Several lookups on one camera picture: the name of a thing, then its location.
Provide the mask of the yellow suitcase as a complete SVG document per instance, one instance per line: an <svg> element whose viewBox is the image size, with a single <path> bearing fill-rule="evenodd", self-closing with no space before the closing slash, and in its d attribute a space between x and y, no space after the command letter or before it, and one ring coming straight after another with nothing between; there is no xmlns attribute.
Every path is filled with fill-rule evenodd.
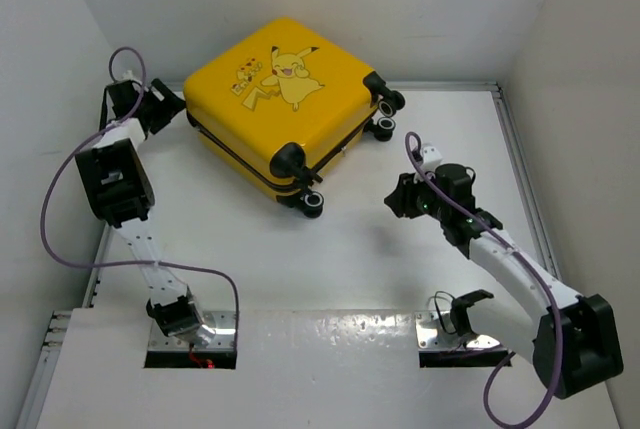
<svg viewBox="0 0 640 429"><path fill-rule="evenodd" d="M323 212L329 168L365 134L389 141L405 106L373 67L289 17L194 71L183 95L205 145L307 218Z"/></svg>

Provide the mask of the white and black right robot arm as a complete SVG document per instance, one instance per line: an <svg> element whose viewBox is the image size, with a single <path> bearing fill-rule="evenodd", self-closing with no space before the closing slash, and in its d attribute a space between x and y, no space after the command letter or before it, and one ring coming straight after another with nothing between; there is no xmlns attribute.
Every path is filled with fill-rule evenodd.
<svg viewBox="0 0 640 429"><path fill-rule="evenodd" d="M400 175L385 205L398 218L436 220L446 241L520 307L508 309L485 289L457 296L449 312L455 334L498 340L529 362L559 399L619 376L624 362L610 303L579 293L520 249L501 221L477 206L473 169L444 162L415 134L405 150L414 170Z"/></svg>

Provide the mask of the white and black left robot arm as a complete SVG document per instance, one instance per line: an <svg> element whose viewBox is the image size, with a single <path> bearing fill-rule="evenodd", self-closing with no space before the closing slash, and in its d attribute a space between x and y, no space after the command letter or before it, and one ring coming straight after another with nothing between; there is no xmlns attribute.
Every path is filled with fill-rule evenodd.
<svg viewBox="0 0 640 429"><path fill-rule="evenodd" d="M131 79L112 83L105 88L105 99L118 117L125 116L137 100L141 103L132 117L109 123L97 142L75 156L89 205L130 248L149 290L147 314L162 334L205 348L216 330L205 322L188 284L160 263L161 251L151 229L155 195L138 154L139 146L186 104L159 79L152 80L148 89Z"/></svg>

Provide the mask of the white front platform board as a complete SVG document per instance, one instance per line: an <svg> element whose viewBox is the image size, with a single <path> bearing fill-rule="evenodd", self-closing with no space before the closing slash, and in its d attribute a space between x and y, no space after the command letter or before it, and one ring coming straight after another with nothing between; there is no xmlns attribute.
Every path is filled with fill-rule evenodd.
<svg viewBox="0 0 640 429"><path fill-rule="evenodd" d="M145 315L73 312L42 428L488 428L544 390L521 359L484 407L485 369L425 369L407 315L245 312L236 367L150 369Z"/></svg>

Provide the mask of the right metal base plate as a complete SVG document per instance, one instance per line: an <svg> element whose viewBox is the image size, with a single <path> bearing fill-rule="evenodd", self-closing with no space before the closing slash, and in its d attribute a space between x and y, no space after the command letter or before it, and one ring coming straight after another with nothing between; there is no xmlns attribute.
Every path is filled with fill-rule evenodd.
<svg viewBox="0 0 640 429"><path fill-rule="evenodd" d="M449 311L427 310L414 313L417 344L422 352L469 352L502 350L503 346L486 335L459 336L454 332Z"/></svg>

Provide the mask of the metal base plate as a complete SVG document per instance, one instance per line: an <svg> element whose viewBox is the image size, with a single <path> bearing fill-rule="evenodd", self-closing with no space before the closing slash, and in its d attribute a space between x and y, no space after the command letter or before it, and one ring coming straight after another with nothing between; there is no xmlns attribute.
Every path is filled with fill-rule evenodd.
<svg viewBox="0 0 640 429"><path fill-rule="evenodd" d="M203 312L204 326L197 332L193 349L196 352L233 352L236 350L236 316L230 311ZM175 336L165 336L159 326L153 322L149 333L147 350L149 352L186 353L190 342Z"/></svg>
<svg viewBox="0 0 640 429"><path fill-rule="evenodd" d="M414 313L417 344L422 352L469 352L502 350L503 346L486 335L459 336L454 332L449 311L427 310Z"/></svg>

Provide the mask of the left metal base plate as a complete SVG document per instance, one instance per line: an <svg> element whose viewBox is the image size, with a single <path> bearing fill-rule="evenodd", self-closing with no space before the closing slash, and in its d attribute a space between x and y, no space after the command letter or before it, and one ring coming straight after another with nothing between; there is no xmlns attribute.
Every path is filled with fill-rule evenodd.
<svg viewBox="0 0 640 429"><path fill-rule="evenodd" d="M193 349L196 352L233 352L236 350L236 316L230 311L203 312L204 326L197 332ZM149 352L186 353L190 342L175 336L165 336L159 326L153 322L149 333L147 350Z"/></svg>

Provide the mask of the aluminium frame rail left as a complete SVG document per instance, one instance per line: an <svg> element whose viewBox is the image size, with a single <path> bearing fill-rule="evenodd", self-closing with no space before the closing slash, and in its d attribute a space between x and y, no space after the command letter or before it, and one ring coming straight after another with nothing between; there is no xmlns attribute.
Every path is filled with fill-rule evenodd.
<svg viewBox="0 0 640 429"><path fill-rule="evenodd" d="M105 226L94 253L94 262L103 262L110 242L111 230ZM93 307L93 300L99 290L101 271L99 268L91 270L81 308ZM57 310L51 314L39 358L15 428L37 428L62 351L65 335L70 325L71 316L71 310Z"/></svg>

